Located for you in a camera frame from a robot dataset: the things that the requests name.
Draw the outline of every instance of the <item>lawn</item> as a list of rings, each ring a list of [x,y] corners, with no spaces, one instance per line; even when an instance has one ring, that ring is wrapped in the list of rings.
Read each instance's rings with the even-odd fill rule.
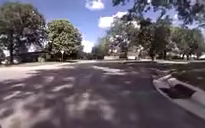
[[[205,62],[197,61],[188,64],[155,64],[156,69],[171,73],[178,80],[205,90]]]

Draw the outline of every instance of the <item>sky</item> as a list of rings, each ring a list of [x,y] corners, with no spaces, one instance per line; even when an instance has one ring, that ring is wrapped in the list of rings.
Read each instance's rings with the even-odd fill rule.
[[[56,19],[69,20],[82,33],[85,52],[90,52],[98,37],[105,35],[114,17],[125,15],[133,6],[130,2],[113,7],[112,0],[0,0],[0,4],[5,1],[31,3],[44,15],[47,22]],[[145,15],[155,20],[158,14],[149,11]],[[175,24],[179,23],[174,10],[168,14],[173,16]]]

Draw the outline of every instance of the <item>road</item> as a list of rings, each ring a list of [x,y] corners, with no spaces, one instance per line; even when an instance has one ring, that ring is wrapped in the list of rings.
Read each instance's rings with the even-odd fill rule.
[[[149,64],[0,70],[2,128],[205,128],[153,87]]]

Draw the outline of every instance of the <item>white cloud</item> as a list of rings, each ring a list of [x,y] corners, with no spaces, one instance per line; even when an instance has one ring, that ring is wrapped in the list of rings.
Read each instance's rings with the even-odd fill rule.
[[[104,9],[104,3],[101,0],[86,0],[85,7],[91,11]]]
[[[84,46],[83,51],[86,52],[86,53],[90,53],[92,51],[94,43],[92,43],[90,41],[87,41],[87,40],[83,40],[82,45]]]
[[[109,28],[114,22],[114,18],[121,18],[126,15],[128,12],[117,12],[115,15],[100,17],[98,26],[100,28]]]

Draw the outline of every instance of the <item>green tree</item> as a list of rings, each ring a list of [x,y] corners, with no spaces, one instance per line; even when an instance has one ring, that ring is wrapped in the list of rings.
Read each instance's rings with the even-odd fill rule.
[[[112,0],[113,5],[126,4],[130,0]],[[160,11],[160,17],[170,9],[178,12],[179,18],[185,23],[194,20],[205,23],[205,0],[134,0],[134,6],[130,12],[143,15],[144,12],[153,9]]]
[[[48,23],[48,31],[52,52],[60,53],[64,51],[64,55],[69,56],[81,49],[81,33],[71,22],[53,20]]]
[[[183,57],[186,55],[187,59],[191,55],[197,55],[199,57],[205,52],[205,39],[201,30],[177,27],[171,38],[176,43],[179,53]]]
[[[94,59],[103,59],[104,56],[109,55],[111,42],[107,36],[98,38],[98,43],[92,49],[92,56]]]
[[[170,46],[171,20],[169,17],[160,19],[154,24],[154,27],[154,40],[150,51],[166,59],[167,52],[170,51],[168,46]]]
[[[10,53],[10,63],[20,48],[45,41],[44,17],[31,4],[7,2],[0,6],[0,46]]]
[[[136,41],[135,34],[137,31],[138,28],[133,22],[119,18],[115,19],[112,27],[107,31],[112,50],[119,49],[121,56],[126,58],[129,47]]]

